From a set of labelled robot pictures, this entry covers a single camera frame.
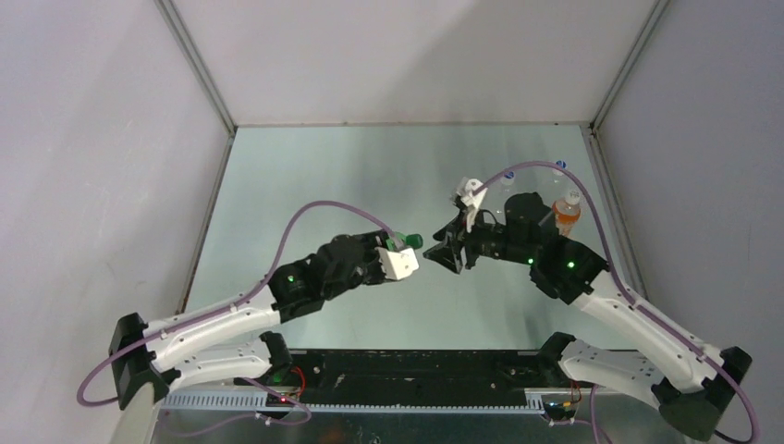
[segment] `wire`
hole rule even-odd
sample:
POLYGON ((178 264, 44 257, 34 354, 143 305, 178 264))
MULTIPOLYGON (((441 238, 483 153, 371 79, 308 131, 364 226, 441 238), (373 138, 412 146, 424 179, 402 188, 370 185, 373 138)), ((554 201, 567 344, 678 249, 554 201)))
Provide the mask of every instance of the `wire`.
POLYGON ((575 405, 575 407, 574 407, 574 416, 573 417, 576 418, 577 414, 580 412, 580 406, 582 405, 582 403, 581 402, 577 402, 574 405, 575 405))
MULTIPOLYGON (((574 426, 575 424, 580 424, 582 426, 591 426, 591 423, 589 421, 585 421, 583 419, 575 419, 574 422, 572 423, 571 420, 553 421, 546 414, 542 414, 539 417, 542 418, 543 420, 545 420, 546 422, 550 423, 551 427, 552 426, 574 426)), ((598 430, 599 430, 599 433, 602 435, 602 437, 607 442, 607 444, 613 444, 612 439, 610 439, 610 435, 608 435, 607 432, 604 429, 602 429, 602 427, 598 427, 598 430)))
MULTIPOLYGON (((283 394, 278 393, 278 392, 272 390, 271 388, 268 388, 266 386, 263 386, 263 385, 259 384, 258 382, 256 382, 255 379, 250 379, 249 377, 243 377, 243 379, 245 379, 247 382, 253 384, 256 388, 262 389, 262 390, 266 391, 267 393, 269 393, 269 394, 271 394, 271 395, 273 395, 273 396, 275 396, 275 397, 277 397, 279 399, 284 398, 283 394)), ((290 402, 295 407, 297 407, 300 410, 302 410, 305 413, 305 417, 302 418, 302 419, 298 419, 296 421, 283 421, 283 420, 280 420, 280 419, 271 418, 271 417, 269 417, 267 415, 264 415, 264 414, 261 414, 261 413, 240 413, 240 414, 231 416, 231 417, 229 417, 227 419, 224 419, 221 422, 218 422, 218 423, 210 425, 210 426, 208 426, 206 428, 203 428, 201 430, 196 430, 196 431, 192 431, 192 432, 177 432, 176 430, 172 430, 164 421, 159 421, 159 424, 161 425, 161 428, 163 428, 164 431, 166 433, 168 433, 169 435, 172 435, 172 436, 178 437, 178 438, 192 438, 192 437, 198 437, 200 435, 206 435, 206 434, 208 434, 210 432, 213 432, 213 431, 217 430, 218 428, 220 428, 222 426, 225 426, 227 424, 231 424, 231 423, 233 423, 235 421, 239 421, 240 419, 248 419, 248 418, 264 419, 264 422, 268 426, 270 424, 280 424, 282 426, 298 426, 300 424, 305 424, 305 423, 307 423, 308 421, 311 420, 311 418, 313 416, 313 413, 311 412, 310 409, 308 409, 307 406, 305 406, 305 404, 303 404, 303 403, 301 403, 301 402, 299 402, 297 400, 294 400, 292 398, 288 398, 287 402, 290 402)))
POLYGON ((300 389, 297 390, 297 397, 302 396, 302 392, 305 391, 305 374, 302 373, 302 369, 298 366, 291 369, 291 373, 296 373, 300 375, 300 389))
MULTIPOLYGON (((637 301, 637 298, 632 296, 631 293, 629 293, 629 291, 626 290, 626 286, 623 285, 623 281, 620 278, 618 269, 615 267, 615 261, 613 261, 612 254, 610 253, 609 242, 607 242, 607 236, 604 228, 602 227, 602 221, 599 219, 599 212, 596 211, 596 205, 594 204, 594 199, 591 198, 591 194, 588 192, 588 190, 585 188, 582 182, 580 182, 580 180, 577 179, 577 176, 575 176, 571 171, 561 168, 560 166, 551 162, 543 162, 543 161, 522 162, 510 166, 504 169, 503 171, 500 171, 497 174, 495 174, 492 178, 488 179, 484 184, 482 184, 482 186, 476 189, 473 192, 473 195, 476 195, 479 192, 486 190, 488 186, 500 180, 501 177, 503 177, 504 174, 508 173, 509 171, 517 171, 520 169, 530 168, 530 167, 548 167, 548 168, 558 170, 562 172, 564 175, 566 175, 569 179, 571 179, 575 185, 577 185, 577 188, 580 189, 580 192, 582 192, 582 195, 585 197, 585 201, 588 203, 588 206, 591 208, 591 213, 592 216, 594 217, 596 228, 599 231, 599 240, 602 242, 602 249, 605 252, 605 258, 607 260, 607 264, 609 265, 610 276, 612 276, 613 282, 615 282, 615 285, 618 287, 618 290, 623 295, 623 298, 628 303, 634 305, 637 301)), ((668 323, 662 320, 658 315, 652 313, 644 306, 639 306, 636 309, 640 310, 640 313, 642 313, 645 317, 650 319, 654 324, 657 324, 659 327, 665 330, 672 337, 680 341, 680 343, 682 343, 690 351, 696 354, 698 359, 704 360, 711 368, 713 368, 717 372, 718 375, 720 375, 727 381, 729 386, 732 387, 732 389, 735 390, 736 393, 738 393, 738 398, 741 399, 741 402, 743 403, 743 407, 746 409, 746 413, 749 415, 749 422, 751 423, 752 426, 751 436, 746 440, 740 440, 740 439, 728 437, 727 435, 719 431, 715 431, 714 434, 719 438, 722 438, 732 444, 752 444, 757 442, 757 440, 760 437, 759 419, 757 418, 757 414, 756 411, 754 410, 751 400, 746 395, 746 392, 741 388, 741 386, 737 382, 735 382, 735 379, 733 379, 732 376, 730 376, 727 373, 727 371, 721 368, 721 365, 719 365, 716 361, 714 361, 710 356, 704 355, 702 349, 700 349, 697 345, 695 345, 685 336, 681 335, 678 330, 671 327, 668 323)))
POLYGON ((107 398, 105 400, 100 400, 100 401, 89 401, 84 398, 84 392, 87 389, 87 387, 90 385, 92 380, 95 379, 95 377, 99 373, 101 373, 101 371, 103 371, 107 366, 109 366, 111 363, 118 360, 119 358, 125 356, 126 354, 138 349, 142 345, 145 345, 148 342, 160 338, 161 335, 174 333, 183 328, 190 327, 194 324, 198 324, 207 319, 211 319, 215 316, 229 312, 231 311, 232 307, 237 305, 242 305, 243 303, 251 300, 254 296, 259 294, 259 292, 267 285, 267 282, 269 282, 269 279, 272 277, 273 272, 275 272, 275 270, 277 269, 277 264, 280 262, 280 256, 283 254, 283 249, 286 246, 286 241, 288 240, 288 234, 291 232, 291 229, 294 227, 294 224, 297 222, 300 216, 302 216, 302 214, 304 214, 306 211, 316 206, 335 206, 337 208, 342 208, 344 210, 351 211, 351 213, 355 213, 359 216, 364 217, 365 219, 375 223, 378 227, 386 231, 386 233, 393 240, 393 242, 395 242, 397 246, 402 245, 401 240, 398 238, 398 235, 395 234, 395 231, 392 230, 392 228, 390 228, 387 224, 379 220, 377 217, 371 215, 370 213, 362 211, 361 209, 355 206, 349 205, 347 203, 341 203, 335 201, 314 201, 308 203, 304 205, 302 208, 300 208, 299 210, 297 210, 297 213, 295 213, 294 216, 291 218, 291 220, 288 221, 288 225, 286 225, 286 229, 284 229, 283 231, 283 236, 281 236, 280 238, 280 243, 278 244, 277 251, 275 253, 275 259, 273 259, 269 271, 267 271, 262 281, 256 284, 256 286, 253 287, 251 291, 249 291, 245 295, 240 296, 239 299, 237 299, 236 301, 228 303, 223 307, 219 307, 211 312, 201 314, 199 316, 193 317, 185 321, 181 321, 180 323, 174 324, 173 326, 167 327, 166 329, 160 329, 158 331, 155 331, 154 333, 148 335, 147 337, 139 339, 131 343, 130 345, 118 350, 108 358, 101 361, 98 365, 96 365, 95 368, 93 368, 91 372, 84 378, 84 380, 81 381, 81 384, 79 384, 79 388, 77 389, 77 393, 76 393, 77 402, 84 407, 100 407, 102 405, 111 404, 117 401, 117 397, 107 398))
POLYGON ((571 396, 571 403, 572 404, 580 403, 580 401, 582 401, 582 390, 580 390, 580 384, 578 384, 577 381, 570 381, 570 385, 572 386, 571 395, 570 395, 571 396), (576 401, 574 400, 574 390, 575 389, 577 389, 577 393, 580 394, 580 397, 576 401))

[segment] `bottle cap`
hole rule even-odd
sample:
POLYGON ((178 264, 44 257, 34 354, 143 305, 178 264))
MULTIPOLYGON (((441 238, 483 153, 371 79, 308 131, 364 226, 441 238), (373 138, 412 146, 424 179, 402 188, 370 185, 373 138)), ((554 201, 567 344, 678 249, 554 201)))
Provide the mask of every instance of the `bottle cap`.
MULTIPOLYGON (((566 169, 566 162, 564 162, 563 160, 557 161, 556 165, 558 165, 559 167, 561 167, 563 169, 566 169)), ((553 171, 553 174, 555 174, 556 176, 563 176, 564 175, 563 171, 558 171, 557 169, 553 169, 552 171, 553 171)))
POLYGON ((421 234, 410 234, 406 236, 404 242, 414 250, 419 250, 424 245, 421 234))
POLYGON ((569 205, 579 204, 581 198, 582 196, 580 196, 580 191, 578 190, 569 190, 569 192, 566 193, 566 196, 564 196, 564 200, 569 205))

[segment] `metal frame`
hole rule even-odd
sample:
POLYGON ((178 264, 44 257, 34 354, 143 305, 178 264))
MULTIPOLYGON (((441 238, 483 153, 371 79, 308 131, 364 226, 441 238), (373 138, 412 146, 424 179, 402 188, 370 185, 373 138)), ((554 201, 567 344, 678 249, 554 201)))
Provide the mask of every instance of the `metal frame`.
POLYGON ((613 185, 612 173, 607 164, 605 154, 592 129, 582 127, 582 139, 585 142, 585 148, 588 150, 588 159, 591 161, 591 167, 594 170, 594 176, 596 176, 596 181, 599 185, 599 194, 601 195, 602 200, 605 201, 607 211, 609 212, 610 226, 618 240, 621 267, 631 285, 641 296, 648 299, 640 263, 632 248, 631 235, 629 233, 629 228, 626 225, 626 217, 623 215, 620 197, 613 185))
POLYGON ((443 120, 443 121, 432 121, 432 122, 342 122, 342 123, 271 123, 271 124, 264 124, 264 123, 253 123, 249 125, 242 125, 242 128, 332 128, 332 127, 445 127, 445 126, 465 126, 465 127, 476 127, 482 125, 493 125, 493 126, 544 126, 544 125, 576 125, 578 127, 588 127, 591 123, 587 120, 547 120, 541 122, 518 122, 513 120, 502 120, 502 121, 483 121, 483 120, 471 120, 471 121, 462 121, 462 120, 443 120))
POLYGON ((204 215, 202 228, 199 231, 199 239, 196 244, 196 250, 193 252, 193 257, 190 259, 190 274, 188 275, 188 282, 185 288, 182 289, 182 294, 179 297, 177 304, 177 314, 185 312, 185 306, 188 304, 188 296, 190 289, 193 287, 193 279, 196 278, 196 267, 199 266, 199 260, 202 257, 202 250, 204 249, 204 242, 207 240, 207 229, 210 227, 210 221, 213 218, 215 204, 218 202, 218 193, 223 184, 223 177, 226 174, 226 166, 228 165, 228 158, 231 156, 231 147, 234 145, 234 135, 228 136, 226 147, 224 148, 223 155, 221 156, 220 165, 218 166, 218 175, 215 178, 213 185, 213 192, 210 193, 210 202, 207 204, 207 214, 204 215))
POLYGON ((596 110, 596 115, 591 121, 591 128, 598 129, 605 122, 607 113, 609 113, 613 102, 615 102, 618 92, 629 78, 631 71, 640 59, 640 55, 643 53, 645 46, 648 45, 648 42, 651 40, 651 36, 654 34, 654 31, 659 24, 659 20, 664 16, 669 4, 670 0, 656 0, 654 3, 651 12, 648 14, 648 18, 645 19, 643 28, 637 34, 637 38, 634 40, 634 44, 626 55, 626 59, 620 66, 618 74, 610 85, 609 90, 607 90, 605 98, 602 99, 602 104, 599 106, 599 109, 596 110))
MULTIPOLYGON (((163 16, 167 26, 172 31, 172 35, 177 40, 180 49, 183 52, 186 60, 188 61, 189 65, 193 69, 193 73, 197 78, 197 81, 201 84, 204 93, 206 94, 208 100, 211 103, 211 106, 215 110, 218 117, 221 119, 224 127, 228 133, 228 140, 226 144, 226 149, 224 155, 221 159, 221 164, 219 166, 218 176, 215 180, 213 192, 210 196, 210 202, 208 204, 207 214, 202 224, 202 230, 200 233, 199 244, 194 252, 193 259, 191 261, 191 274, 189 281, 185 288, 183 289, 182 298, 180 304, 178 305, 180 311, 184 310, 185 304, 188 300, 188 295, 190 293, 190 289, 193 283, 193 278, 195 277, 196 267, 199 263, 199 259, 201 257, 202 248, 204 245, 204 241, 206 239, 207 229, 210 225, 210 220, 212 218, 212 214, 214 211, 215 203, 217 201, 217 196, 220 191, 221 183, 223 182, 224 175, 226 173, 226 167, 228 158, 231 153, 231 147, 234 142, 234 137, 236 135, 238 125, 232 118, 227 104, 224 101, 221 93, 219 92, 213 77, 211 76, 209 69, 204 63, 204 60, 199 53, 199 50, 188 31, 187 26, 185 25, 177 6, 175 5, 176 0, 155 0, 156 5, 158 6, 161 15, 163 16)), ((628 80, 631 72, 634 69, 634 66, 638 63, 643 50, 646 48, 647 44, 649 43, 651 36, 653 35, 656 27, 658 26, 660 20, 664 16, 664 13, 667 11, 668 6, 670 5, 670 0, 656 0, 654 5, 651 8, 651 11, 643 24, 640 32, 635 39, 634 44, 632 45, 629 53, 627 54, 626 58, 624 59, 623 64, 621 65, 615 79, 607 90, 601 105, 598 107, 594 118, 590 122, 455 122, 461 125, 483 125, 483 124, 493 124, 493 125, 525 125, 525 124, 536 124, 536 125, 546 125, 546 124, 578 124, 582 130, 583 140, 585 142, 586 149, 588 150, 589 159, 592 163, 592 168, 594 170, 594 174, 597 178, 600 194, 601 197, 604 199, 607 209, 609 211, 609 220, 610 224, 612 225, 612 229, 616 234, 616 239, 619 242, 619 248, 621 253, 621 266, 623 266, 626 276, 629 277, 630 283, 638 290, 638 292, 647 298, 645 291, 645 286, 643 283, 643 278, 639 266, 639 262, 634 254, 634 250, 632 248, 631 242, 631 235, 628 231, 626 225, 626 218, 623 215, 623 211, 621 209, 621 200, 618 195, 618 191, 616 190, 615 186, 613 185, 611 168, 608 164, 604 152, 602 150, 600 141, 597 138, 597 130, 601 128, 602 124, 604 123, 607 114, 609 113, 610 109, 612 108, 615 99, 617 98, 619 91, 622 89, 623 85, 628 80)), ((420 123, 412 123, 411 125, 447 125, 450 122, 420 122, 420 123)), ((329 125, 319 125, 314 124, 314 126, 345 126, 348 123, 343 124, 329 124, 329 125)), ((399 123, 390 122, 378 122, 378 123, 367 123, 367 124, 357 124, 353 123, 351 126, 369 126, 369 125, 399 125, 399 123)), ((249 127, 266 127, 267 125, 249 125, 249 127)), ((559 388, 540 388, 540 389, 532 389, 531 393, 540 393, 540 394, 554 394, 554 395, 562 395, 567 393, 568 391, 565 389, 559 388)), ((612 392, 603 390, 603 394, 614 394, 612 392)))
MULTIPOLYGON (((525 391, 526 405, 504 407, 409 407, 401 405, 378 406, 355 404, 338 406, 334 404, 308 404, 313 413, 454 413, 454 414, 542 414, 545 406, 541 393, 525 391)), ((267 406, 269 394, 257 388, 224 387, 183 389, 166 396, 161 401, 161 409, 170 410, 207 410, 228 412, 290 412, 288 406, 267 406)))
POLYGON ((163 16, 166 25, 168 25, 169 29, 172 31, 175 40, 177 40, 177 44, 182 50, 182 54, 193 69, 196 80, 201 84, 204 93, 207 95, 207 99, 209 99, 210 104, 220 117, 224 127, 226 127, 229 137, 234 137, 234 134, 237 132, 237 124, 228 112, 226 102, 224 102, 223 97, 218 91, 215 81, 210 75, 209 69, 207 69, 207 66, 204 64, 204 59, 202 58, 202 55, 199 54, 199 49, 196 47, 196 43, 193 42, 193 38, 190 36, 190 32, 188 32, 188 27, 185 26, 185 22, 182 20, 182 16, 180 16, 174 0, 155 0, 155 4, 161 11, 161 16, 163 16))

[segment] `small bottle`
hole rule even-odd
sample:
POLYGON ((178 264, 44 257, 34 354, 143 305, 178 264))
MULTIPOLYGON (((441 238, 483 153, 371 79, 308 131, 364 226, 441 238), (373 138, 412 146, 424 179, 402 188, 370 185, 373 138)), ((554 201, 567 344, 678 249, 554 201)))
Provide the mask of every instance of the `small bottle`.
POLYGON ((569 236, 577 219, 580 218, 580 192, 569 190, 566 195, 553 203, 556 227, 561 236, 569 236))
MULTIPOLYGON (((556 165, 566 169, 566 162, 563 160, 557 161, 556 165)), ((539 187, 539 195, 542 197, 543 201, 553 202, 563 196, 564 192, 567 191, 566 186, 569 182, 569 178, 567 178, 564 173, 554 168, 548 168, 545 177, 545 183, 539 187)))
POLYGON ((509 171, 501 177, 498 187, 490 187, 482 202, 482 207, 490 211, 499 224, 506 222, 504 205, 507 199, 514 194, 514 171, 509 171))

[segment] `green bottle cap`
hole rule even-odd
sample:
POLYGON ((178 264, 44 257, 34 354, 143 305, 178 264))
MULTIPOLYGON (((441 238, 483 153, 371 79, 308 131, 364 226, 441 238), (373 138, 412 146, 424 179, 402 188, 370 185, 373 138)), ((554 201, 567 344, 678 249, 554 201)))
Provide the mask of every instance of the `green bottle cap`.
POLYGON ((410 246, 414 250, 419 250, 424 245, 421 234, 410 234, 406 236, 404 241, 406 242, 406 245, 410 246))

